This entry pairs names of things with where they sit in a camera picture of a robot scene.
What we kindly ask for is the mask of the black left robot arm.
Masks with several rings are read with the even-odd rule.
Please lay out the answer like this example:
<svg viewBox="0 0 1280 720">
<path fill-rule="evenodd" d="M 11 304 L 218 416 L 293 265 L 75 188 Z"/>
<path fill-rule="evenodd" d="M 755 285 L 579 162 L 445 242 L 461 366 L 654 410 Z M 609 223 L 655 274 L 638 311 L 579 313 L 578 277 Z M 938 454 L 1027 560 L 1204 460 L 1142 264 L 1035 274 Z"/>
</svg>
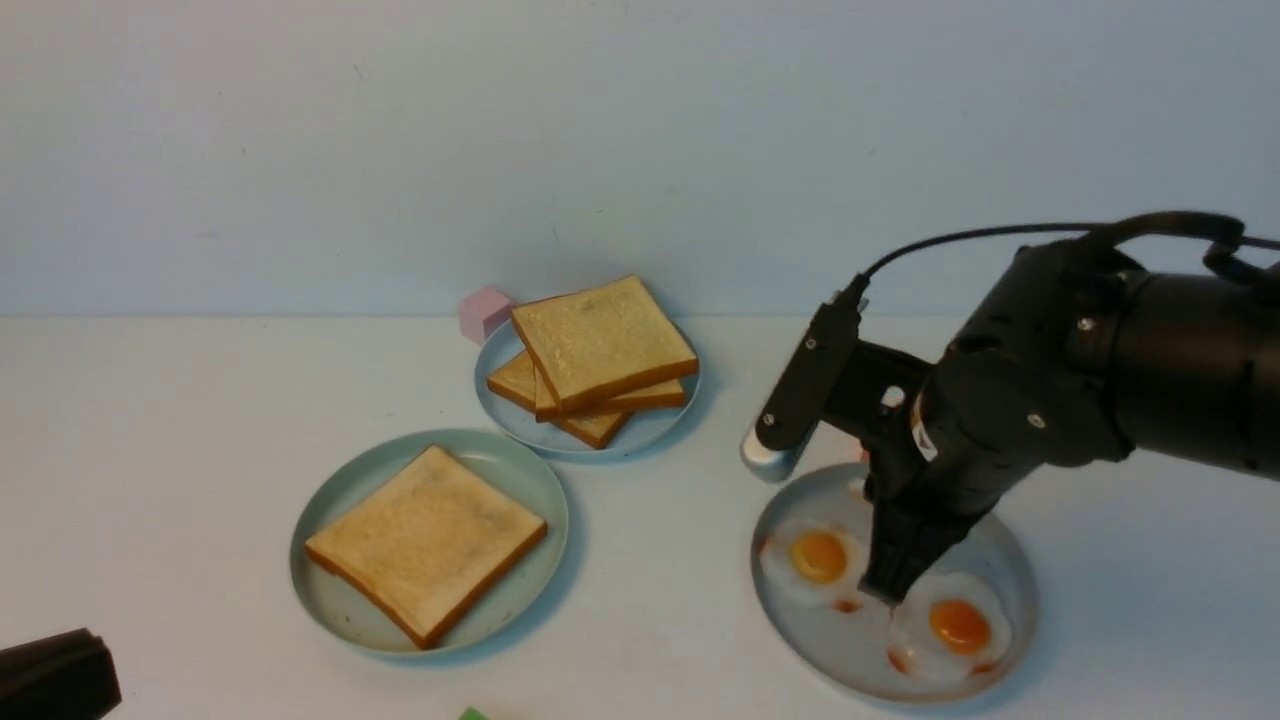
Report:
<svg viewBox="0 0 1280 720">
<path fill-rule="evenodd" d="M 113 653 L 86 628 L 1 651 L 3 719 L 104 719 L 120 702 Z"/>
</svg>

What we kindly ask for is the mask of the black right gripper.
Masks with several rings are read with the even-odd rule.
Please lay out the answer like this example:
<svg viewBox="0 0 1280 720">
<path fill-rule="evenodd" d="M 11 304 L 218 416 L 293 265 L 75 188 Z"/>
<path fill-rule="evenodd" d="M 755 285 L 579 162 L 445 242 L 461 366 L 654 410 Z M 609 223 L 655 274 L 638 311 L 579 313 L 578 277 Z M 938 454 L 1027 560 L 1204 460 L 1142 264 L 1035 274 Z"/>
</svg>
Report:
<svg viewBox="0 0 1280 720">
<path fill-rule="evenodd" d="M 937 363 L 865 341 L 822 346 L 824 418 L 870 455 L 860 591 L 902 603 L 1016 484 L 1042 466 L 1132 451 L 1114 359 L 1069 341 L 954 341 Z"/>
</svg>

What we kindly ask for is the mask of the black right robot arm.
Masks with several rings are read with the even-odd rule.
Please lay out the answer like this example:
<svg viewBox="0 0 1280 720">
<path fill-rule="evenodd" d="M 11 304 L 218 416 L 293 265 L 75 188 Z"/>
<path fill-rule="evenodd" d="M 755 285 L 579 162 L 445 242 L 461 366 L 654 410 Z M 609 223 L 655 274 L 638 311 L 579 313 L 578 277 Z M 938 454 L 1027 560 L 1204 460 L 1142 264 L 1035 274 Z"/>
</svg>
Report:
<svg viewBox="0 0 1280 720">
<path fill-rule="evenodd" d="M 888 605 L 1041 468 L 1135 450 L 1277 478 L 1277 269 L 1151 273 L 1084 240 L 1018 251 L 936 363 L 863 340 L 832 421 L 870 455 L 860 587 Z"/>
</svg>

